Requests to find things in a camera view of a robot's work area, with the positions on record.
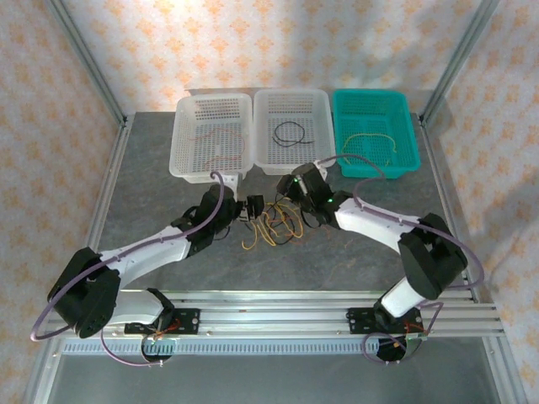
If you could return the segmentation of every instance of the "black bracket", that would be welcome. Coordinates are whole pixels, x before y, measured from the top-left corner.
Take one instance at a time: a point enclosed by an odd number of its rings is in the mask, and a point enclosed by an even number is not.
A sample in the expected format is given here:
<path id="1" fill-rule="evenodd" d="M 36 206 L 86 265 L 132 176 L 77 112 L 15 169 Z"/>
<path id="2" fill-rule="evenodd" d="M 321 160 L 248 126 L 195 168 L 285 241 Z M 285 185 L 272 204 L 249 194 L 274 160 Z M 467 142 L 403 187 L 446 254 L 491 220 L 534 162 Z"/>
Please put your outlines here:
<path id="1" fill-rule="evenodd" d="M 61 288 L 82 271 L 100 262 L 100 255 L 90 247 L 75 252 L 49 292 L 47 301 L 51 301 Z M 119 289 L 120 273 L 103 266 L 86 279 L 78 281 L 55 304 L 54 309 L 80 338 L 88 338 L 109 322 Z"/>
<path id="2" fill-rule="evenodd" d="M 200 309 L 173 309 L 170 324 L 175 322 L 179 324 L 179 327 L 167 331 L 167 335 L 196 335 L 200 325 Z M 140 322 L 130 322 L 124 328 L 125 335 L 153 333 L 155 333 L 153 328 Z"/>
<path id="3" fill-rule="evenodd" d="M 350 327 L 350 334 L 370 334 L 371 332 L 384 332 L 387 334 L 406 334 L 420 332 L 423 329 L 423 320 L 418 309 L 413 308 L 404 316 L 399 317 L 393 324 L 384 327 L 376 321 L 375 309 L 371 307 L 352 307 L 348 309 L 346 318 Z"/>

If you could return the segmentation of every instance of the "tangled wires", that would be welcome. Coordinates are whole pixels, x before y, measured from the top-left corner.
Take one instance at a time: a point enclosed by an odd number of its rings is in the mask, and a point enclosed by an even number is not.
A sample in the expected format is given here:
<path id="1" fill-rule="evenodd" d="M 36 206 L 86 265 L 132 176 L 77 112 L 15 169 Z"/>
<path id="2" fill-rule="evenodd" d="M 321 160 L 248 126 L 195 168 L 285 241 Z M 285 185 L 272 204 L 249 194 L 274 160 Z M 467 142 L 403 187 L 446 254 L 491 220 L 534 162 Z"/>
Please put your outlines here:
<path id="1" fill-rule="evenodd" d="M 242 242 L 244 250 L 250 250 L 257 245 L 259 234 L 272 247 L 284 246 L 294 238 L 303 237 L 303 224 L 298 208 L 281 202 L 283 199 L 284 196 L 277 199 L 276 195 L 275 202 L 267 203 L 269 208 L 262 212 L 256 221 L 250 221 L 251 226 L 245 224 L 249 230 L 254 231 L 254 241 L 250 246 Z M 285 228 L 286 232 L 280 231 L 280 228 Z"/>

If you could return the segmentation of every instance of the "patterned wallpaper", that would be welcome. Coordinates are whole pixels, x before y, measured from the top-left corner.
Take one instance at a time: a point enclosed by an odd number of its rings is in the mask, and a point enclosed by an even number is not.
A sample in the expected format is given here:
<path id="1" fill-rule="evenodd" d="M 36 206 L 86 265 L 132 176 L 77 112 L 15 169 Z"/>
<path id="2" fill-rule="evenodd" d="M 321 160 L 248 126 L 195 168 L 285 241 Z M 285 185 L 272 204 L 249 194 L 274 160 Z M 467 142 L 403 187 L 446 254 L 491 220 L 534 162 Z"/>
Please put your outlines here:
<path id="1" fill-rule="evenodd" d="M 0 402 L 18 403 L 46 294 L 84 243 L 117 125 L 43 0 L 0 4 Z"/>
<path id="2" fill-rule="evenodd" d="M 539 402 L 539 8 L 500 2 L 430 128 L 451 206 Z"/>
<path id="3" fill-rule="evenodd" d="M 398 88 L 424 107 L 479 0 L 66 0 L 127 114 L 197 88 Z"/>

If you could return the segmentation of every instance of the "white robotic arm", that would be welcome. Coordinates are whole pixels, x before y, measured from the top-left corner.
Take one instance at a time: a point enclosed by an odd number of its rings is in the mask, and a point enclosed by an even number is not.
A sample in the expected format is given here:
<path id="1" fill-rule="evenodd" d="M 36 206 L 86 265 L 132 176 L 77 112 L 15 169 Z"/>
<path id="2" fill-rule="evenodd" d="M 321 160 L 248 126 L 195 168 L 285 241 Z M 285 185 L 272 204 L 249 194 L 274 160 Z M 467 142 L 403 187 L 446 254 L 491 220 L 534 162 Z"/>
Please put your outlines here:
<path id="1" fill-rule="evenodd" d="M 69 327 L 80 338 L 94 335 L 106 324 L 141 323 L 157 331 L 168 327 L 175 320 L 175 311 L 158 290 L 148 289 L 134 295 L 118 295 L 118 292 L 154 269 L 200 252 L 211 245 L 215 234 L 234 220 L 253 219 L 264 208 L 261 195 L 237 202 L 233 191 L 225 187 L 221 206 L 216 210 L 220 192 L 219 185 L 211 186 L 199 206 L 188 209 L 152 237 L 101 253 L 89 247 L 77 251 L 53 286 L 48 301 L 86 269 L 106 263 L 71 289 L 63 290 L 62 297 L 55 303 L 54 309 Z"/>
<path id="2" fill-rule="evenodd" d="M 367 236 L 401 255 L 406 276 L 374 307 L 376 321 L 382 327 L 398 322 L 422 301 L 436 299 L 467 266 L 458 246 L 404 224 L 421 223 L 450 234 L 438 215 L 428 214 L 420 219 L 368 204 L 359 207 L 350 193 L 333 192 L 315 163 L 304 164 L 285 175 L 277 190 L 304 212 L 314 215 L 321 224 Z M 392 221 L 389 217 L 400 220 Z"/>

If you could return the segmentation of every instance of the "gray table surface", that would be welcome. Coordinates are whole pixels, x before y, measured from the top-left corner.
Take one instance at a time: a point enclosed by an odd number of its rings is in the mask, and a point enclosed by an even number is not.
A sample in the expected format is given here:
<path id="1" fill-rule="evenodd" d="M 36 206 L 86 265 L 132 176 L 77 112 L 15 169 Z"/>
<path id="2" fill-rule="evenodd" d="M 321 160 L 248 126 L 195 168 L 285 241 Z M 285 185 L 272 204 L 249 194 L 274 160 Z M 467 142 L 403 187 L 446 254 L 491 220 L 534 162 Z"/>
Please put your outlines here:
<path id="1" fill-rule="evenodd" d="M 368 202 L 408 215 L 443 215 L 430 161 L 414 116 L 421 168 L 397 180 L 369 183 Z M 99 249 L 121 247 L 151 236 L 200 202 L 209 184 L 190 184 L 168 171 L 174 113 L 138 113 L 125 149 Z M 254 167 L 238 195 L 264 194 L 274 200 L 279 176 Z M 329 169 L 334 190 L 351 191 L 338 164 Z M 160 290 L 386 290 L 403 277 L 399 256 L 367 237 L 333 228 L 306 228 L 302 245 L 271 247 L 259 242 L 245 251 L 253 233 L 234 223 L 229 236 L 179 263 L 137 279 L 129 289 Z"/>

